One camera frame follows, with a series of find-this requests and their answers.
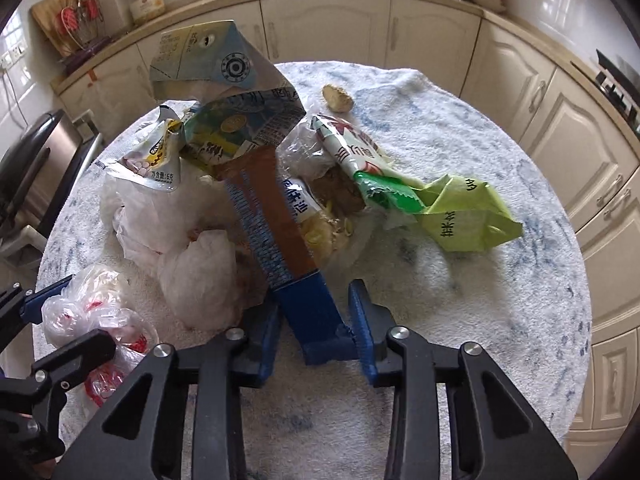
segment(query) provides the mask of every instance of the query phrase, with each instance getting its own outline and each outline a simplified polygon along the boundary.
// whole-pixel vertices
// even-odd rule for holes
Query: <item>table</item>
[[[401,171],[425,182],[451,173],[495,186],[523,223],[522,238],[485,253],[444,253],[415,225],[379,230],[350,271],[329,285],[344,306],[348,282],[363,278],[374,302],[431,342],[457,347],[478,341],[560,439],[587,374],[591,305],[571,225],[529,157],[489,119],[414,70],[339,62],[279,68],[303,102],[309,97],[321,102],[326,83],[347,89],[355,107],[345,117],[371,135]],[[38,289],[100,261],[126,273],[137,310],[155,324],[162,340],[178,348],[205,342],[210,334],[176,330],[158,284],[123,260],[114,233],[100,221],[103,179],[92,166],[63,207],[42,259]],[[34,347],[36,358],[52,350],[37,326]],[[74,395],[62,417],[66,442],[86,420]],[[242,395],[251,478],[382,478],[392,392],[370,388],[357,362],[305,367],[285,326],[273,376],[263,389]],[[450,478],[442,389],[439,395],[442,478]]]

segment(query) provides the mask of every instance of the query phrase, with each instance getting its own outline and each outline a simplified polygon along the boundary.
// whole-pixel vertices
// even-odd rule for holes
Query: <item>cabinet door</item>
[[[460,97],[519,142],[555,67],[524,41],[483,21]]]
[[[151,65],[151,60],[158,51],[160,37],[165,31],[219,20],[234,20],[238,30],[246,40],[258,49],[261,54],[265,57],[267,56],[264,27],[262,26],[262,15],[260,13],[260,2],[249,2],[247,4],[225,7],[224,9],[212,10],[211,12],[194,16],[183,22],[176,23],[171,27],[167,27],[160,32],[156,32],[151,36],[147,36],[144,40],[140,40],[137,45],[140,50],[140,55],[145,61],[146,68],[148,69]]]
[[[383,67],[391,0],[262,0],[269,59]]]
[[[625,428],[611,430],[569,431],[564,450],[574,463],[580,480],[587,480],[607,457]]]
[[[574,422],[571,424],[571,430],[590,430],[593,423],[593,354],[589,361],[589,371],[587,372],[587,380],[584,383],[582,398],[575,412]]]
[[[135,45],[82,76],[60,99],[72,117],[91,109],[107,143],[156,106],[148,71]]]
[[[640,170],[576,235],[591,296],[596,344],[640,326]]]
[[[418,0],[391,0],[386,68],[415,68],[460,95],[480,17]]]
[[[619,428],[631,420],[638,374],[636,330],[593,345],[593,429]]]
[[[546,176],[576,231],[638,167],[613,121],[560,69],[520,145]]]

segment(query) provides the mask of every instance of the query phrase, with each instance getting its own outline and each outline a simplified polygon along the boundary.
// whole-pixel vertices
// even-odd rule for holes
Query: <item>cabinet handle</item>
[[[280,57],[280,54],[278,53],[278,37],[276,36],[276,26],[273,25],[273,22],[269,22],[267,24],[267,29],[269,30],[271,55],[273,56],[273,59],[278,59]]]
[[[398,18],[394,18],[391,22],[391,52],[396,49],[398,43]]]
[[[609,209],[607,209],[604,214],[602,215],[603,218],[606,220],[607,218],[609,218],[609,216],[611,215],[611,213],[613,213],[620,204],[622,204],[627,198],[631,197],[631,190],[627,189],[624,194],[617,199]]]
[[[622,184],[622,173],[618,174],[616,179],[611,183],[611,186],[607,188],[607,190],[602,194],[602,196],[598,197],[598,199],[596,200],[596,206],[598,207],[604,206],[605,197],[609,193],[611,193],[614,189],[616,189],[620,184]]]
[[[260,25],[257,23],[254,25],[254,36],[255,36],[255,46],[258,47],[258,50],[264,54],[264,43],[262,42],[262,38],[264,34],[260,30]]]
[[[542,104],[542,98],[545,95],[545,89],[546,89],[546,81],[541,81],[540,84],[538,85],[538,88],[536,88],[536,91],[533,94],[533,97],[531,98],[531,104],[529,105],[529,113],[533,113],[536,110],[538,110],[538,107]],[[540,97],[540,102],[538,102],[538,104],[536,104],[536,99],[538,98],[538,96]]]

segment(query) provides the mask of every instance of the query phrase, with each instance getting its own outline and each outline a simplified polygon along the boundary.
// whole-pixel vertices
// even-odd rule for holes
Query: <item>gold seal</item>
[[[238,131],[246,124],[246,117],[244,115],[236,114],[231,117],[227,117],[222,124],[220,124],[220,129],[226,134],[232,134],[233,132]]]

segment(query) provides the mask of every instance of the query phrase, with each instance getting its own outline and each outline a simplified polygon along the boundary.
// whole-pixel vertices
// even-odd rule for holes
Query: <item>round table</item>
[[[414,70],[340,62],[287,63],[279,69],[305,103],[311,98],[322,104],[324,84],[344,87],[355,100],[344,117],[373,137],[399,170],[425,182],[446,173],[473,176],[497,189],[524,225],[522,238],[484,253],[444,253],[417,225],[379,229],[350,271],[329,285],[344,307],[347,284],[363,278],[375,303],[431,342],[456,348],[478,341],[562,438],[587,374],[591,306],[572,227],[533,162],[484,115]],[[42,259],[38,289],[103,262],[126,274],[137,310],[162,340],[178,348],[204,343],[211,334],[176,330],[158,284],[123,259],[110,225],[100,221],[103,181],[104,173],[92,166],[69,197]],[[36,358],[52,351],[37,326],[34,346]],[[392,391],[369,387],[357,362],[305,367],[284,326],[272,377],[261,390],[242,395],[251,478],[383,477]],[[442,389],[439,395],[441,471],[450,478]],[[70,442],[86,422],[74,392],[61,420],[62,437]]]

